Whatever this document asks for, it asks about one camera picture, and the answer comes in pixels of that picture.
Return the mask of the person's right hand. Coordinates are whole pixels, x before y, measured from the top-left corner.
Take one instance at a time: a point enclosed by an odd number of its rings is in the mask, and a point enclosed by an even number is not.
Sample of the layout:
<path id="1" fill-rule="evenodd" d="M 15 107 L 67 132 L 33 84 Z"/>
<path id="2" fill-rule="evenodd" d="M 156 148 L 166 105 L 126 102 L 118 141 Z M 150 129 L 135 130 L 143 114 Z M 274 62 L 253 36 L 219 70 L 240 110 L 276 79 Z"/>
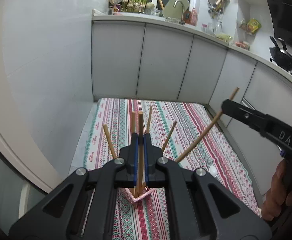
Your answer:
<path id="1" fill-rule="evenodd" d="M 287 161 L 281 160 L 277 165 L 276 172 L 271 179 L 271 187 L 265 195 L 265 201 L 262 206 L 262 218 L 271 221 L 278 217 L 282 210 L 282 205 L 292 206 L 292 191 L 288 194 L 282 178 L 286 174 Z"/>

